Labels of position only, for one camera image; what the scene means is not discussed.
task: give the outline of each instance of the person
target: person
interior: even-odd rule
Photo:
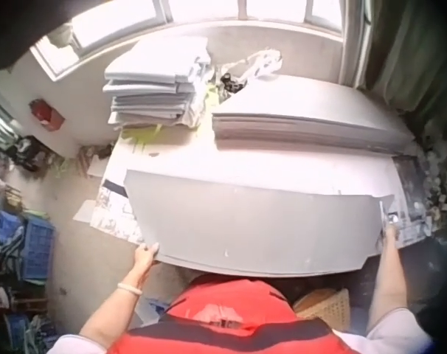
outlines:
[[[79,336],[62,336],[49,354],[138,353],[423,353],[430,339],[407,309],[396,229],[388,226],[375,281],[367,336],[301,320],[284,296],[259,280],[197,278],[152,325],[126,332],[158,246],[140,246],[117,290]]]

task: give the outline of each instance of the green curtain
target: green curtain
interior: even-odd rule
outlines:
[[[364,87],[398,109],[425,142],[425,127],[447,139],[447,26],[429,0],[373,0]]]

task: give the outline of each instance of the window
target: window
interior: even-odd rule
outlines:
[[[308,22],[318,24],[333,30],[342,30],[342,10],[340,0],[309,0],[312,1]]]
[[[171,15],[176,22],[207,19],[238,19],[236,0],[168,0]]]
[[[246,0],[246,12],[249,18],[302,23],[305,5],[305,0]]]
[[[114,0],[101,4],[72,19],[73,32],[81,49],[111,35],[127,35],[164,23],[152,0]]]
[[[32,52],[55,79],[92,52],[143,30],[238,19],[310,24],[337,33],[342,30],[340,0],[109,0],[71,20],[72,35],[66,36],[67,43],[53,44],[55,41],[45,36]]]

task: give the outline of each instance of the white sleeve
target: white sleeve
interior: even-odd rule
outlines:
[[[105,354],[107,350],[100,344],[74,335],[61,336],[47,354]]]
[[[333,332],[360,354],[421,354],[432,344],[414,314],[406,308],[388,313],[366,337]]]

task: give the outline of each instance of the windowsill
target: windowsill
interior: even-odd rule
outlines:
[[[151,29],[147,29],[144,31],[136,32],[133,35],[125,36],[116,41],[112,41],[105,47],[102,47],[96,51],[89,53],[84,58],[81,58],[78,62],[65,69],[61,73],[57,74],[53,72],[50,68],[50,65],[44,60],[43,55],[38,51],[38,49],[33,46],[30,48],[31,53],[38,61],[42,69],[49,76],[50,80],[53,82],[61,81],[63,78],[70,75],[72,72],[79,69],[81,66],[86,65],[89,61],[98,58],[104,53],[110,52],[112,50],[118,49],[121,46],[126,46],[129,44],[133,44],[138,41],[140,37],[143,35],[172,35],[174,32],[178,34],[182,29],[184,30],[199,30],[199,29],[208,29],[208,28],[216,28],[216,27],[263,27],[263,28],[272,28],[276,30],[288,30],[294,32],[305,33],[309,35],[318,35],[320,37],[324,37],[326,39],[331,39],[332,41],[338,41],[340,43],[343,42],[343,38],[341,34],[337,34],[331,32],[328,29],[323,29],[319,27],[311,26],[310,24],[303,25],[295,25],[295,24],[283,24],[278,22],[270,22],[270,21],[241,21],[241,20],[219,20],[219,21],[205,21],[194,24],[165,24],[160,27],[154,27]]]

